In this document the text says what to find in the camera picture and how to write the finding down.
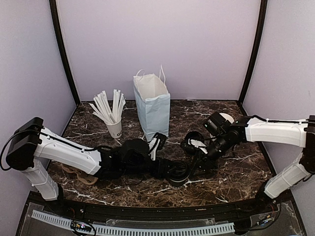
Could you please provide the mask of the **black plastic cup lid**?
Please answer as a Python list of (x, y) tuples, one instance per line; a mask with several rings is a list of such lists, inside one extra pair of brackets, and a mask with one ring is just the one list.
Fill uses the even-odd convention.
[(179, 180), (187, 179), (189, 175), (190, 175), (190, 167), (189, 167), (189, 171), (187, 172), (171, 172), (170, 170), (170, 175), (169, 175), (169, 178), (167, 178), (167, 180), (172, 179), (175, 181), (179, 181)]

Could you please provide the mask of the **black paper coffee cup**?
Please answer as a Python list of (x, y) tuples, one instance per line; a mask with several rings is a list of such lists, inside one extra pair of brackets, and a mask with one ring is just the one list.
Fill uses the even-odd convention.
[(176, 187), (176, 188), (183, 186), (186, 182), (187, 182), (187, 179), (183, 179), (183, 180), (179, 180), (179, 181), (175, 181), (175, 180), (172, 180), (172, 179), (168, 180), (168, 183), (172, 187)]

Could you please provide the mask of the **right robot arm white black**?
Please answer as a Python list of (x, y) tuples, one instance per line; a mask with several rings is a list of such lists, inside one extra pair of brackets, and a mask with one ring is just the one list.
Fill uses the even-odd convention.
[(239, 143), (279, 144), (300, 148), (299, 155), (281, 172), (265, 181), (251, 203), (255, 213), (262, 213), (270, 200), (281, 193), (309, 180), (315, 174), (315, 117), (279, 120), (258, 115), (241, 116), (233, 120), (230, 115), (215, 112), (203, 123), (214, 138), (208, 145), (189, 138), (188, 145), (204, 154), (204, 162), (215, 161)]

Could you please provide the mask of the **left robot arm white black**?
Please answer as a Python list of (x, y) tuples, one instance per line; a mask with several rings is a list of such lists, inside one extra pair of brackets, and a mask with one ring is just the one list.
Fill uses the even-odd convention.
[(42, 198), (50, 201), (52, 209), (66, 214), (69, 202), (63, 199), (62, 187), (52, 180), (40, 158), (77, 168), (98, 179), (149, 173), (154, 178), (168, 180), (173, 186), (181, 185), (189, 176), (189, 166), (184, 161), (156, 157), (165, 141), (166, 136), (156, 133), (151, 143), (132, 139), (120, 147), (86, 147), (53, 133), (43, 126), (43, 119), (34, 117), (14, 132), (0, 155), (8, 164), (3, 171), (22, 172)]

